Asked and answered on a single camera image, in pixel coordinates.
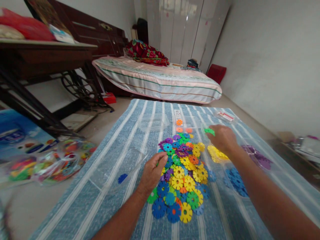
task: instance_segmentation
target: striped blanket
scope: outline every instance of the striped blanket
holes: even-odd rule
[[[151,155],[156,153],[157,144],[175,134],[174,110],[177,109],[183,117],[197,116],[205,124],[222,123],[213,115],[214,111],[221,109],[132,100],[126,112],[115,123],[31,239],[91,239],[128,199],[140,181],[146,159],[116,193],[110,194],[118,184],[119,173],[132,169],[141,160],[142,156],[139,154],[128,154],[130,149],[144,148]],[[233,114],[230,109],[224,110]],[[153,116],[157,113],[166,116],[170,125],[158,131],[141,131],[137,121],[139,116],[151,115],[149,126],[152,126]],[[242,121],[229,126],[237,138],[254,138],[260,141],[257,150],[281,170],[268,173],[269,177],[320,226],[320,193]],[[195,142],[205,141],[199,129],[193,134]],[[117,157],[113,157],[119,144],[124,144],[124,147],[116,152]],[[204,153],[203,157],[212,162],[208,153]],[[103,170],[105,177],[105,183],[100,186],[95,178],[99,169]],[[132,239],[272,239],[251,201],[236,197],[227,190],[221,175],[221,165],[217,164],[211,170],[216,173],[217,181],[209,184],[210,198],[204,200],[203,215],[194,215],[188,224],[171,224],[166,218],[155,219],[152,205],[146,203]]]
[[[218,83],[203,73],[169,65],[154,66],[125,57],[103,57],[93,66],[117,87],[161,100],[210,103],[220,99]]]

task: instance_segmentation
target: white wardrobe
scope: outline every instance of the white wardrobe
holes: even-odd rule
[[[229,7],[228,0],[148,0],[149,45],[171,63],[194,58],[206,73]]]

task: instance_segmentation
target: bed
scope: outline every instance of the bed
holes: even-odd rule
[[[205,74],[180,67],[154,66],[127,57],[102,57],[93,66],[115,86],[144,97],[207,104],[220,99],[218,83]]]

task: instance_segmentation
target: red floral cloth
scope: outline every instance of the red floral cloth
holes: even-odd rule
[[[137,62],[156,66],[167,66],[170,64],[162,52],[137,39],[133,39],[127,44],[126,51]]]

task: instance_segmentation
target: toy box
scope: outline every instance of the toy box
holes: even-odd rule
[[[0,159],[48,150],[58,141],[13,109],[0,111]]]

